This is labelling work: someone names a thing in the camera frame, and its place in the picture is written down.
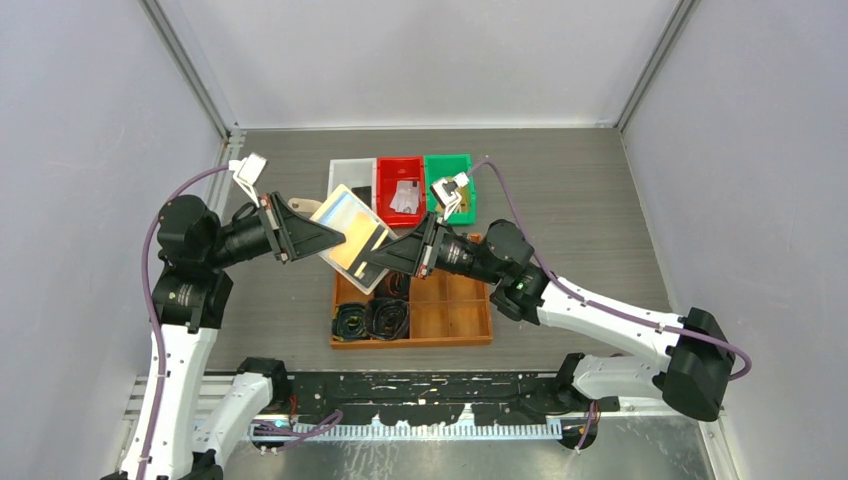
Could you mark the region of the aluminium front rail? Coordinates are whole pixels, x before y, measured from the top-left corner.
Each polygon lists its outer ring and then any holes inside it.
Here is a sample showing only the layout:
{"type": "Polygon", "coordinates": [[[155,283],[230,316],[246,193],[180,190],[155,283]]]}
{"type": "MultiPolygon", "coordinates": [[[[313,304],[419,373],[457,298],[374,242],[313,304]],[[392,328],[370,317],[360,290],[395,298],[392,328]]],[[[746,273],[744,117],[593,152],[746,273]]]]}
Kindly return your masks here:
{"type": "Polygon", "coordinates": [[[294,372],[294,397],[263,410],[258,441],[283,441],[273,427],[306,432],[343,414],[323,441],[560,440],[576,437],[583,411],[554,398],[551,372],[294,372]]]}

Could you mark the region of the gold credit card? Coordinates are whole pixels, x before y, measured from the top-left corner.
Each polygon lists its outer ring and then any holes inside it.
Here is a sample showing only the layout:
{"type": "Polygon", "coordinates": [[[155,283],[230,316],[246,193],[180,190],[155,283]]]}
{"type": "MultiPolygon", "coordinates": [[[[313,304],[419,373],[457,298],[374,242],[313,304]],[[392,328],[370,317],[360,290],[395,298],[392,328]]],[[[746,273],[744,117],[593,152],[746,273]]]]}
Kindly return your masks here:
{"type": "Polygon", "coordinates": [[[388,234],[388,229],[366,213],[356,213],[345,228],[346,241],[328,253],[328,259],[358,281],[365,280],[365,254],[388,234]]]}

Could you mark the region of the black card in white bin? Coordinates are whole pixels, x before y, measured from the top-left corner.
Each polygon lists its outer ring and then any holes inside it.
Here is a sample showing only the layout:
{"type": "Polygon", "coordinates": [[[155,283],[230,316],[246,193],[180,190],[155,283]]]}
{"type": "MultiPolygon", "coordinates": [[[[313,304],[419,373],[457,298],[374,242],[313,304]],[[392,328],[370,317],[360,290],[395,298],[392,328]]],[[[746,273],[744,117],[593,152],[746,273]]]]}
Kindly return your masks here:
{"type": "Polygon", "coordinates": [[[352,187],[351,191],[353,194],[359,198],[363,203],[365,203],[369,208],[372,207],[373,204],[373,195],[372,195],[372,187],[371,186],[359,186],[352,187]]]}

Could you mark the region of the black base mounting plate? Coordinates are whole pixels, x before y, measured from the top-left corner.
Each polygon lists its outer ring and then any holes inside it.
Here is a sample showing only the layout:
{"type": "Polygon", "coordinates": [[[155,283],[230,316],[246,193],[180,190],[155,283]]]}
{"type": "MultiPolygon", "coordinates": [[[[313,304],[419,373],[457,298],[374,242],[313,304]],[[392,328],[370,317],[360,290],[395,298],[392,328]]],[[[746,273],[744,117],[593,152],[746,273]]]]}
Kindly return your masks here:
{"type": "Polygon", "coordinates": [[[295,372],[289,385],[289,398],[262,415],[292,414],[298,423],[315,424],[340,411],[350,426],[375,419],[387,426],[448,426],[469,408],[475,426],[513,426],[584,417],[589,410],[553,372],[295,372]]]}

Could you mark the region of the green plastic bin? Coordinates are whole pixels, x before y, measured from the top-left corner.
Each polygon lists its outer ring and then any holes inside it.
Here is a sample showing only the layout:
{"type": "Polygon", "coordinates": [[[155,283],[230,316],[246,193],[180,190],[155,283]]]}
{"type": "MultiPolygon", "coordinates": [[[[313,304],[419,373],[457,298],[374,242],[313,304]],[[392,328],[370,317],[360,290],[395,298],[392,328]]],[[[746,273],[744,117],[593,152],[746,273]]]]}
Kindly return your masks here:
{"type": "MultiPolygon", "coordinates": [[[[424,157],[425,181],[429,187],[433,182],[443,177],[453,177],[467,172],[472,167],[469,154],[438,154],[424,157]]],[[[458,208],[448,218],[448,223],[454,226],[472,225],[477,220],[477,192],[473,180],[469,180],[459,189],[461,202],[458,208]]]]}

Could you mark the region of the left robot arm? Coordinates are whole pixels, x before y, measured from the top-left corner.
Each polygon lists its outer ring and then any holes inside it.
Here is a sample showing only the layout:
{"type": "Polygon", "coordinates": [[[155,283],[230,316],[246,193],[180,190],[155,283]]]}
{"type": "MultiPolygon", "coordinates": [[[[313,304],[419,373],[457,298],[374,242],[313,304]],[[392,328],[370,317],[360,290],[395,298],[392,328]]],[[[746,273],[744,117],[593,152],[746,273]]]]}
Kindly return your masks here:
{"type": "Polygon", "coordinates": [[[295,212],[273,192],[225,225],[194,195],[179,195],[153,222],[164,267],[148,282],[153,342],[140,418],[114,479],[221,479],[234,448],[263,410],[294,402],[283,361],[248,357],[201,424],[200,387],[233,289],[227,268],[271,253],[283,262],[342,244],[342,233],[295,212]]]}

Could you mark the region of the gold cards in green bin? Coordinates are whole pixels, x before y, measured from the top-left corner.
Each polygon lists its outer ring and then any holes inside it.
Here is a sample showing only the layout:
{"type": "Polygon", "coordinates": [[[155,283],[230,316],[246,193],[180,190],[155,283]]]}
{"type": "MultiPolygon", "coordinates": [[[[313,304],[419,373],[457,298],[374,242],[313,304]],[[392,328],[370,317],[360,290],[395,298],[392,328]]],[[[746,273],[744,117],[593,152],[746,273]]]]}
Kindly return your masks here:
{"type": "Polygon", "coordinates": [[[474,200],[471,180],[466,175],[461,174],[455,177],[455,182],[457,184],[456,192],[460,195],[458,211],[460,213],[470,212],[474,200]]]}

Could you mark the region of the white card in red bin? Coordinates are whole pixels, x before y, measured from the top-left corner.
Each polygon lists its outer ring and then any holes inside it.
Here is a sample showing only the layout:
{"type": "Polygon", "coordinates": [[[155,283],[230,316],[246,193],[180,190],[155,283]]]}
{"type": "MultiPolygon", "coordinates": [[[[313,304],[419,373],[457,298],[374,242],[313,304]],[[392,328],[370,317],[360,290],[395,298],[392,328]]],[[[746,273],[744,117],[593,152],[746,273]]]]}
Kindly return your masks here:
{"type": "Polygon", "coordinates": [[[414,180],[398,181],[389,207],[396,213],[412,215],[418,212],[419,206],[419,182],[414,180]]]}

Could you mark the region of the rolled black belt middle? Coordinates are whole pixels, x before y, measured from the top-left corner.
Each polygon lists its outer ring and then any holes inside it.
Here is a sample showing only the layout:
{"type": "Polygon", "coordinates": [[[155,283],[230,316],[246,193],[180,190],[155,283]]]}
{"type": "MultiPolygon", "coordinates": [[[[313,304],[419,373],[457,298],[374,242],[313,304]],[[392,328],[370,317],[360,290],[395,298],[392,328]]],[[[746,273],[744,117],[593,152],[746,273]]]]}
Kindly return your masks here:
{"type": "Polygon", "coordinates": [[[410,298],[411,277],[407,274],[390,271],[378,283],[374,290],[376,298],[391,298],[408,301],[410,298]]]}

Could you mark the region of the wooden compartment tray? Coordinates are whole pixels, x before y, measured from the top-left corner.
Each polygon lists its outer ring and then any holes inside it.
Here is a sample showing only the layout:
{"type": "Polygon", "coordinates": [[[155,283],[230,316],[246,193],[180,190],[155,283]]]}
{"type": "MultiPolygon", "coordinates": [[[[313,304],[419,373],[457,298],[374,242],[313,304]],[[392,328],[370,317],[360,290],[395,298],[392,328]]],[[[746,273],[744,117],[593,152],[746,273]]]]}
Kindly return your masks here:
{"type": "Polygon", "coordinates": [[[410,286],[410,327],[397,340],[332,338],[334,350],[375,350],[489,345],[493,339],[485,283],[442,270],[410,286]]]}

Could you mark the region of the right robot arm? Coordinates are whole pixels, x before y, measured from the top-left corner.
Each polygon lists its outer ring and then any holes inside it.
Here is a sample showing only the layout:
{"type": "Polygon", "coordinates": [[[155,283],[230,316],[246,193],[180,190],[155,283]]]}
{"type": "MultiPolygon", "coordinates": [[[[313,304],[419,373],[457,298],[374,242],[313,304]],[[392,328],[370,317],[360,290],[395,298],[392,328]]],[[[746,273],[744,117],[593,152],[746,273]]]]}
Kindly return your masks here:
{"type": "Polygon", "coordinates": [[[381,267],[424,278],[435,270],[493,286],[490,302],[507,318],[561,328],[615,347],[619,356],[566,356],[555,396],[577,411],[607,397],[653,398],[691,419],[712,422],[722,409],[741,353],[711,313],[640,308],[585,290],[533,261],[534,248],[513,222],[490,224],[481,240],[432,214],[411,232],[367,254],[381,267]]]}

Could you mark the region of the red plastic bin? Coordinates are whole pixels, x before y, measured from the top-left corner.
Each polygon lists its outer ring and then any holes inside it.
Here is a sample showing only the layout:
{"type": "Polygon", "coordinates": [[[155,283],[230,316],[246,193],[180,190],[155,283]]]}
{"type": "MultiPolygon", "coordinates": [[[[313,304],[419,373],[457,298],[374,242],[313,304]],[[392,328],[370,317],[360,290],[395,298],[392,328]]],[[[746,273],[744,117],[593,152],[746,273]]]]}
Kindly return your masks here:
{"type": "Polygon", "coordinates": [[[423,158],[377,159],[377,214],[390,227],[417,225],[426,210],[423,158]]]}

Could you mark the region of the rolled belt bottom left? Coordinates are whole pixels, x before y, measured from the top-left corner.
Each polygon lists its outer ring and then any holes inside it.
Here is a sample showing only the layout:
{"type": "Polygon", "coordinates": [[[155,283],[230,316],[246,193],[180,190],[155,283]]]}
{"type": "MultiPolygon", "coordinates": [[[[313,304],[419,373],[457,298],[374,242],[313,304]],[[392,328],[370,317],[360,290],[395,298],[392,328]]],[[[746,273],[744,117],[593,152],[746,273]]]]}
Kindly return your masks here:
{"type": "Polygon", "coordinates": [[[368,339],[365,312],[366,306],[363,303],[348,302],[338,305],[332,321],[332,338],[340,342],[368,339]]]}

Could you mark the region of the white plastic bin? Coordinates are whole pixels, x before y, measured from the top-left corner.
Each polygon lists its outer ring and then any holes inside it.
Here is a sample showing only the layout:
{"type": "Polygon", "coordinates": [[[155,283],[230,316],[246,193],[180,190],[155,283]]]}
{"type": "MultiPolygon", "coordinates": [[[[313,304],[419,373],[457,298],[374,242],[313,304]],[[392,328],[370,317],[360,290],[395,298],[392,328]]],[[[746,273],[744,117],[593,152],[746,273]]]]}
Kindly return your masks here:
{"type": "Polygon", "coordinates": [[[373,195],[371,209],[376,210],[376,158],[333,159],[329,162],[328,173],[327,195],[330,195],[339,185],[345,185],[350,190],[352,187],[371,186],[373,195]]]}

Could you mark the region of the large rolled black belt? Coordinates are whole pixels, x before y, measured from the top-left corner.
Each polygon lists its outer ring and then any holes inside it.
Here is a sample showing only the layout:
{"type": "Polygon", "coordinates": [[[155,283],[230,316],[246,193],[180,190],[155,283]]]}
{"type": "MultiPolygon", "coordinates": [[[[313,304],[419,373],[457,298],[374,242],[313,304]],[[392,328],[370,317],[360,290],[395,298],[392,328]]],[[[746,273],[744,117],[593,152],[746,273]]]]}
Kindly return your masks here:
{"type": "Polygon", "coordinates": [[[406,339],[410,330],[410,308],[404,299],[373,298],[365,307],[365,330],[372,339],[406,339]]]}

